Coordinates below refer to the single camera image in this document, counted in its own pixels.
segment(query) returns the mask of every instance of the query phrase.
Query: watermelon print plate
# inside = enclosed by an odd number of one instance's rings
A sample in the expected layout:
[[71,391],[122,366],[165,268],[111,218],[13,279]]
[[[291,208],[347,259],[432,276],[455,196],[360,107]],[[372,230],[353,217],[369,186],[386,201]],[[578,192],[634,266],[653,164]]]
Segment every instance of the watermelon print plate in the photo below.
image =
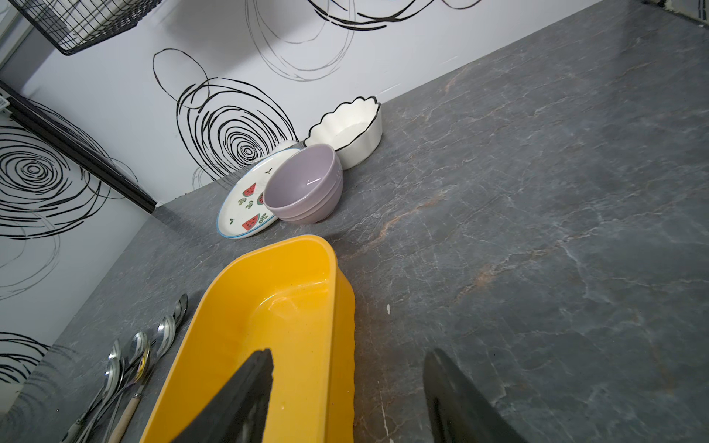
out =
[[263,192],[276,169],[299,150],[292,147],[264,158],[237,182],[217,217],[217,231],[223,237],[251,237],[278,220],[264,205]]

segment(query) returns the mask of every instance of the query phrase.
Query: spoon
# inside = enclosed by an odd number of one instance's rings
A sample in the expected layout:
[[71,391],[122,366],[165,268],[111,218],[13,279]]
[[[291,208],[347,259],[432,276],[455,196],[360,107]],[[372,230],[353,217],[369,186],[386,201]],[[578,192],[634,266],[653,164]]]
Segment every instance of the spoon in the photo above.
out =
[[64,434],[64,437],[60,443],[74,443],[79,431],[84,426],[86,417],[88,417],[91,411],[99,405],[98,400],[101,399],[102,402],[105,402],[108,397],[113,395],[113,392],[116,390],[116,386],[118,386],[118,382],[121,377],[121,364],[119,362],[120,353],[121,350],[116,347],[116,342],[114,342],[111,353],[108,355],[108,365],[106,366],[106,373],[104,374],[104,385],[96,393],[96,396],[94,396],[94,399],[89,404],[89,407],[79,418],[77,418],[77,421],[69,427],[69,430],[66,434]]
[[[120,345],[118,340],[114,343],[114,348],[118,347],[118,355],[120,355]],[[135,363],[145,352],[145,347],[147,346],[147,334],[140,331],[133,336],[133,340],[130,342],[130,358],[121,359],[121,381],[118,384],[120,388],[123,387],[123,382],[128,380],[128,371],[130,371]],[[118,407],[121,405],[121,400],[123,399],[123,391],[117,393],[118,400],[116,400],[116,406],[113,408],[113,413],[111,414],[111,419],[108,421],[108,427],[106,427],[106,432],[104,433],[103,442],[106,443],[108,436],[111,434],[111,429],[113,429],[113,422],[116,421],[116,413],[118,412]]]
[[[139,332],[138,334],[142,334],[143,338],[145,339],[145,342],[147,343],[147,335],[145,335],[144,332]],[[98,422],[101,417],[104,416],[106,411],[108,411],[108,408],[111,407],[111,404],[113,404],[116,399],[123,395],[125,390],[129,389],[131,386],[136,384],[146,373],[148,365],[150,363],[150,347],[146,346],[143,350],[143,354],[140,356],[139,360],[137,361],[137,367],[135,369],[135,374],[133,375],[132,379],[129,380],[123,387],[116,393],[115,389],[113,390],[112,396],[106,400],[104,399],[104,402],[101,404],[101,407],[99,408],[99,411],[95,414],[95,416],[91,419],[91,422],[89,422],[89,426],[86,427],[86,429],[82,432],[81,436],[79,437],[80,442],[85,442],[89,439],[91,435],[91,431],[93,430],[94,425],[96,422]]]
[[125,430],[128,428],[128,424],[130,423],[130,419],[133,418],[133,413],[135,413],[135,409],[138,407],[138,403],[143,397],[143,389],[145,389],[145,385],[150,379],[157,361],[160,360],[160,357],[165,355],[170,346],[172,346],[175,339],[176,330],[177,327],[175,326],[174,318],[171,315],[164,316],[160,321],[160,324],[157,326],[157,335],[155,339],[160,343],[160,345],[155,352],[155,359],[150,363],[150,368],[147,370],[145,377],[140,380],[138,391],[135,393],[133,398],[130,399],[128,406],[125,407],[125,410],[121,415],[121,419],[118,421],[116,428],[111,434],[111,438],[108,439],[108,443],[119,443],[123,438],[123,434],[125,434]]
[[184,318],[187,315],[187,303],[189,302],[187,298],[187,294],[182,294],[175,303],[175,309],[172,313],[172,318],[175,320],[175,326],[179,327],[182,322],[184,322]]

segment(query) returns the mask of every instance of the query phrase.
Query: gray marble countertop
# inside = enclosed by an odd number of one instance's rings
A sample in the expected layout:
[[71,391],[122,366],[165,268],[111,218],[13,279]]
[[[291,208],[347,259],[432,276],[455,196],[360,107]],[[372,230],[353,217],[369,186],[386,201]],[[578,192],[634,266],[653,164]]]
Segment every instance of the gray marble countertop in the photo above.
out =
[[379,148],[322,223],[226,240],[220,183],[158,208],[0,440],[58,442],[114,338],[180,293],[194,310],[241,254],[312,233],[354,288],[356,442],[432,441],[435,347],[530,442],[709,441],[708,47],[695,23],[605,0],[385,103]]

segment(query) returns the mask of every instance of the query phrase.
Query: yellow plastic container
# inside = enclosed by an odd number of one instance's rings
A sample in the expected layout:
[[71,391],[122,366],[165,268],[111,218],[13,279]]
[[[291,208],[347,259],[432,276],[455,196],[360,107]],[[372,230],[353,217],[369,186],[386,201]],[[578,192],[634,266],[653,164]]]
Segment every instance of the yellow plastic container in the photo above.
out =
[[172,441],[265,348],[274,371],[263,441],[352,442],[355,295],[332,247],[302,235],[239,257],[212,282],[141,443]]

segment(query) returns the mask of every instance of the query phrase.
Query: white wall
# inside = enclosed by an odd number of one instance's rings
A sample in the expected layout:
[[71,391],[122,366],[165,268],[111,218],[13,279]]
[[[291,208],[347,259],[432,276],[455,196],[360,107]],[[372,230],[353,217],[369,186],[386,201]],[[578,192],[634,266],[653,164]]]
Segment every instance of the white wall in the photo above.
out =
[[147,217],[0,118],[0,415]]
[[[183,130],[189,150],[180,138],[176,102],[153,73],[153,56],[165,48],[184,51],[208,77],[260,88],[303,139],[343,101],[371,95],[387,101],[597,0],[482,0],[460,10],[451,6],[474,1],[416,0],[407,9],[421,9],[416,15],[360,30],[380,24],[362,24],[358,13],[387,16],[410,2],[342,0],[338,3],[349,9],[344,11],[326,0],[165,0],[127,33],[69,57],[55,52],[23,93],[88,130],[111,155],[130,164],[158,201],[168,202],[194,188],[198,163],[190,156],[196,148],[189,129]],[[328,4],[331,21],[351,18],[359,22],[358,30],[323,20],[313,5]],[[175,96],[205,80],[199,65],[179,55],[163,53],[157,67],[163,86]],[[265,106],[233,97],[231,104],[247,112]],[[182,110],[180,124],[187,126]],[[202,178],[203,184],[210,181]]]

